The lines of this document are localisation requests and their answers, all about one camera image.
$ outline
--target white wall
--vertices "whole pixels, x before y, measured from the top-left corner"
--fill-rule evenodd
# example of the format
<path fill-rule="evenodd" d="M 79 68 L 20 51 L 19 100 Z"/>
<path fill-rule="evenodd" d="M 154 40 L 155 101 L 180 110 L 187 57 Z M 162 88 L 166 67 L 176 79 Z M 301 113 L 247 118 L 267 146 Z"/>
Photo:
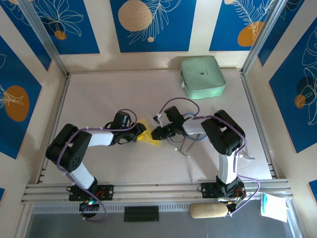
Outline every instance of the white wall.
<path fill-rule="evenodd" d="M 62 55 L 70 72 L 180 68 L 187 57 L 213 55 L 221 67 L 241 67 L 249 51 L 209 52 L 222 0 L 197 0 L 189 52 L 120 53 L 109 0 L 84 0 L 100 54 Z"/>
<path fill-rule="evenodd" d="M 296 154 L 268 82 L 316 17 L 316 0 L 305 0 L 264 67 L 256 60 L 247 75 L 274 163 L 290 182 L 309 237 L 317 234 L 317 204 L 308 185 L 317 179 L 317 144 Z"/>
<path fill-rule="evenodd" d="M 55 65 L 51 65 L 49 72 L 46 72 L 1 7 L 0 22 L 1 37 L 42 86 L 17 159 L 0 153 L 0 187 L 6 191 L 0 205 L 0 236 L 8 238 L 13 234 L 14 225 L 17 223 L 25 186 L 34 178 L 40 165 L 47 141 L 44 138 L 47 138 L 50 128 L 48 125 L 52 123 L 50 118 L 51 111 L 55 108 L 56 92 L 61 90 L 60 85 L 64 77 Z"/>

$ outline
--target mint green pouch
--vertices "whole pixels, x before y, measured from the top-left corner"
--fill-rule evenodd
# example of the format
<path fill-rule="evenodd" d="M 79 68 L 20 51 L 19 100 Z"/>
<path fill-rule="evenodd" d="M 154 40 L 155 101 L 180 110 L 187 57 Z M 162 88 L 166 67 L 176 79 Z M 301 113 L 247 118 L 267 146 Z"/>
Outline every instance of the mint green pouch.
<path fill-rule="evenodd" d="M 213 56 L 186 59 L 181 64 L 182 87 L 190 99 L 220 96 L 225 88 L 218 62 Z"/>

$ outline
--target metal frame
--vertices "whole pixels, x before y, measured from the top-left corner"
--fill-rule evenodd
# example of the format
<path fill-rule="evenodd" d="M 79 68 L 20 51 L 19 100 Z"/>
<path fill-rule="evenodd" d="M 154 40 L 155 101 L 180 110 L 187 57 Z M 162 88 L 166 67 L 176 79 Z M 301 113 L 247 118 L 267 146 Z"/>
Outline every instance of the metal frame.
<path fill-rule="evenodd" d="M 62 74 L 65 75 L 65 77 L 68 76 L 67 69 L 61 61 L 59 53 L 53 41 L 51 40 L 48 32 L 46 31 L 32 4 L 28 0 L 17 0 L 17 3 L 22 13 L 25 15 L 25 18 L 30 23 L 36 36 L 39 38 L 45 50 L 51 57 L 52 61 L 55 62 L 57 68 Z"/>
<path fill-rule="evenodd" d="M 55 117 L 54 117 L 53 125 L 52 125 L 52 128 L 51 128 L 51 132 L 50 132 L 49 139 L 47 141 L 46 147 L 49 146 L 49 144 L 53 141 L 53 139 L 55 137 L 56 130 L 57 130 L 57 125 L 58 125 L 59 118 L 60 118 L 60 114 L 61 114 L 61 111 L 63 109 L 64 101 L 65 101 L 65 98 L 66 98 L 69 82 L 70 82 L 70 76 L 68 76 L 67 79 L 65 80 L 62 93 L 61 93 L 60 98 L 58 100 L 56 114 L 55 114 Z M 43 176 L 43 171 L 46 169 L 47 163 L 48 163 L 48 159 L 45 157 L 45 153 L 44 153 L 42 155 L 41 165 L 39 167 L 39 170 L 38 170 L 38 173 L 37 173 L 37 176 L 36 176 L 36 183 L 41 183 L 42 182 L 41 181 L 41 176 Z"/>
<path fill-rule="evenodd" d="M 260 199 L 261 193 L 287 198 L 287 219 L 293 237 L 305 237 L 305 229 L 298 217 L 293 194 L 286 179 L 261 180 L 261 189 L 253 199 Z M 158 205 L 160 212 L 188 212 L 189 205 L 197 202 L 219 202 L 221 199 L 203 199 L 198 191 L 202 181 L 178 183 L 115 183 L 113 201 L 104 201 L 108 213 L 122 213 L 125 206 Z M 253 194 L 258 184 L 251 180 L 244 181 L 248 196 Z M 68 201 L 70 184 L 30 184 L 22 197 L 25 206 L 18 233 L 22 238 L 27 232 L 30 214 L 79 214 L 78 202 Z M 103 213 L 104 210 L 91 211 Z"/>
<path fill-rule="evenodd" d="M 202 182 L 195 181 L 179 183 L 113 183 L 113 202 L 171 202 L 171 201 L 219 201 L 219 199 L 203 199 L 198 187 Z M 258 184 L 251 180 L 243 181 L 248 195 L 254 193 Z M 260 192 L 269 193 L 278 197 L 292 198 L 293 194 L 287 179 L 260 180 Z M 27 185 L 21 204 L 48 204 L 48 203 L 76 203 L 68 201 L 69 192 L 66 188 L 70 184 L 30 184 Z"/>
<path fill-rule="evenodd" d="M 246 58 L 246 61 L 244 62 L 241 71 L 243 75 L 246 75 L 254 60 L 258 57 L 258 54 L 263 46 L 263 44 L 265 43 L 268 35 L 270 34 L 274 24 L 276 23 L 280 13 L 282 12 L 283 8 L 285 7 L 286 3 L 288 0 L 275 0 L 275 3 L 271 9 L 271 11 L 269 12 L 266 20 L 264 21 L 264 25 L 261 28 L 258 37 L 256 38 L 256 40 L 254 41 L 249 54 Z"/>
<path fill-rule="evenodd" d="M 244 90 L 246 92 L 246 95 L 247 95 L 247 98 L 248 98 L 248 102 L 249 102 L 249 105 L 250 105 L 250 108 L 251 108 L 253 119 L 254 119 L 254 121 L 256 123 L 256 127 L 257 127 L 257 130 L 258 130 L 258 133 L 259 133 L 259 137 L 260 137 L 260 141 L 261 141 L 261 144 L 262 144 L 262 147 L 263 147 L 263 150 L 264 150 L 264 154 L 266 156 L 266 160 L 269 163 L 271 163 L 270 165 L 273 168 L 273 172 L 274 172 L 275 177 L 279 178 L 278 171 L 276 171 L 276 169 L 275 169 L 276 167 L 274 166 L 274 161 L 273 161 L 273 159 L 271 157 L 271 149 L 270 149 L 269 143 L 268 143 L 268 141 L 266 139 L 263 123 L 262 123 L 261 118 L 259 116 L 260 115 L 259 114 L 259 110 L 258 110 L 256 104 L 254 103 L 254 97 L 253 97 L 253 95 L 251 93 L 251 90 L 250 90 L 250 86 L 249 86 L 249 83 L 248 83 L 248 78 L 242 72 L 240 73 L 240 75 L 241 75 L 242 84 L 243 84 L 243 87 L 244 87 Z"/>

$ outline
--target orange circle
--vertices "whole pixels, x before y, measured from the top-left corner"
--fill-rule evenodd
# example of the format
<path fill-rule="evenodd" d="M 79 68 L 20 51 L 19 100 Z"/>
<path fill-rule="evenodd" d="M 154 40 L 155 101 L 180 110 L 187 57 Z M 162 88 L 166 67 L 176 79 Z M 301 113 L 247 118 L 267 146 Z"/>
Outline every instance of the orange circle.
<path fill-rule="evenodd" d="M 252 46 L 256 36 L 260 32 L 263 22 L 257 21 L 252 25 L 246 26 L 240 31 L 238 36 L 238 44 L 243 47 Z"/>
<path fill-rule="evenodd" d="M 119 22 L 127 31 L 142 31 L 152 22 L 149 7 L 140 0 L 126 1 L 118 11 Z"/>
<path fill-rule="evenodd" d="M 66 34 L 63 31 L 55 31 L 54 35 L 55 35 L 56 38 L 58 38 L 61 41 L 66 39 Z"/>
<path fill-rule="evenodd" d="M 299 109 L 305 106 L 305 97 L 302 94 L 299 94 L 295 98 L 295 106 Z"/>
<path fill-rule="evenodd" d="M 8 99 L 4 105 L 8 116 L 16 122 L 24 121 L 28 116 L 30 107 L 29 96 L 24 88 L 11 86 L 6 90 L 4 97 Z"/>

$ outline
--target beige circle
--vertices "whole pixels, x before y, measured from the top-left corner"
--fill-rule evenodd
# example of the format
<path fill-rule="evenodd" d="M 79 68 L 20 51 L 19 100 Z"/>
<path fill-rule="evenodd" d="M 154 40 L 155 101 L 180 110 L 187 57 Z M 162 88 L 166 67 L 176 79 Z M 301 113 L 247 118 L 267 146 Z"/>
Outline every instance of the beige circle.
<path fill-rule="evenodd" d="M 16 0 L 8 0 L 10 3 L 13 3 L 15 5 L 18 5 L 18 3 L 16 2 Z"/>
<path fill-rule="evenodd" d="M 148 6 L 140 0 L 126 1 L 118 12 L 121 25 L 128 31 L 142 31 L 152 22 Z"/>
<path fill-rule="evenodd" d="M 153 38 L 153 37 L 149 37 L 149 38 L 148 38 L 148 42 L 151 43 L 151 42 L 153 42 L 153 41 L 154 41 L 154 38 Z"/>
<path fill-rule="evenodd" d="M 229 5 L 232 4 L 235 0 L 224 0 L 224 3 Z"/>

